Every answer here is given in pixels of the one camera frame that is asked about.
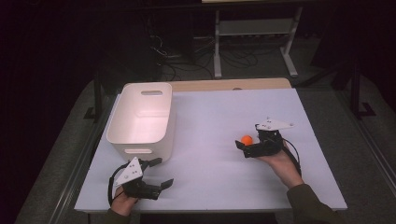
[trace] green sleeve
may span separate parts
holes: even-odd
[[[288,198],[296,224],[345,223],[338,213],[320,202],[309,185],[302,184],[289,189]]]
[[[107,210],[105,224],[128,224],[131,217],[122,216],[111,209]]]

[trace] white tabletop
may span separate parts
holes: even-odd
[[[254,125],[267,117],[294,124],[280,132],[300,154],[304,181],[330,208],[347,208],[295,89],[174,92],[173,102],[177,124],[172,157],[148,168],[144,180],[160,184],[174,178],[174,184],[157,201],[139,201],[135,211],[289,209],[287,188],[271,168],[262,161],[245,159],[234,143],[245,134],[257,142]],[[78,211],[105,212],[109,208],[108,179],[126,162],[106,140],[106,129],[78,196]]]

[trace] human hand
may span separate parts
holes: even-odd
[[[289,150],[286,143],[284,142],[283,144],[286,149]],[[274,170],[275,174],[279,176],[282,183],[289,189],[304,183],[293,162],[283,150],[280,150],[273,156],[262,156],[257,157],[257,159],[267,162]]]
[[[124,192],[122,186],[116,189],[115,197],[113,203],[111,204],[111,210],[114,212],[128,217],[131,215],[132,208],[138,199],[128,197]]]

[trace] orange ball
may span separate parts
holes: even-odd
[[[245,146],[249,146],[253,144],[253,139],[249,135],[244,135],[241,138],[241,142],[245,144]]]

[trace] white plastic bin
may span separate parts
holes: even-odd
[[[127,84],[106,137],[125,160],[137,157],[167,161],[172,154],[175,125],[176,109],[169,83]]]

